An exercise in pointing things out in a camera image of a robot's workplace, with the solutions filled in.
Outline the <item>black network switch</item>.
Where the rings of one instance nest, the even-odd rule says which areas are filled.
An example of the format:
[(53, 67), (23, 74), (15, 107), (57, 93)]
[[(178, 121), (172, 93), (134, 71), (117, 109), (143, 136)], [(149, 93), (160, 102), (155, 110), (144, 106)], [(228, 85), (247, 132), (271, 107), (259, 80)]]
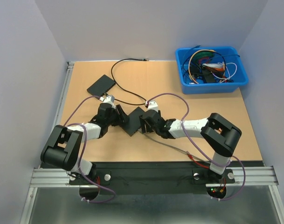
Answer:
[(129, 135), (133, 136), (140, 129), (139, 116), (144, 113), (144, 110), (140, 107), (134, 109), (128, 114), (130, 120), (127, 124), (120, 124), (119, 126)]
[(102, 75), (96, 82), (94, 82), (88, 89), (89, 93), (88, 98), (96, 97), (100, 98), (105, 95), (113, 86), (116, 85), (116, 82), (108, 77), (107, 75)]

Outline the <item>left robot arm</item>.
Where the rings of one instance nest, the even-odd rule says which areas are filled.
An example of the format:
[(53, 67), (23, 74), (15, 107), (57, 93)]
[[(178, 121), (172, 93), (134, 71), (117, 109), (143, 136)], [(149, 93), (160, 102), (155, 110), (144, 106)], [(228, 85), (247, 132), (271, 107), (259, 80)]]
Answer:
[(79, 150), (82, 142), (102, 138), (110, 126), (122, 126), (129, 116), (121, 105), (101, 103), (97, 114), (86, 124), (70, 127), (56, 125), (41, 152), (41, 162), (65, 171), (79, 170)]

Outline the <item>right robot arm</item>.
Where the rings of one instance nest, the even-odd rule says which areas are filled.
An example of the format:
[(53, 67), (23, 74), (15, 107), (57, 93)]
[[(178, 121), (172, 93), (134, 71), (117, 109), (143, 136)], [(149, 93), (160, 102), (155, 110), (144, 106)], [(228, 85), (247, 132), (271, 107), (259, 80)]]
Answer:
[(163, 119), (160, 111), (148, 110), (139, 117), (142, 133), (155, 132), (164, 139), (187, 137), (203, 138), (214, 150), (210, 159), (196, 146), (198, 151), (210, 161), (207, 177), (218, 182), (224, 177), (225, 168), (242, 136), (242, 131), (218, 113), (198, 120)]

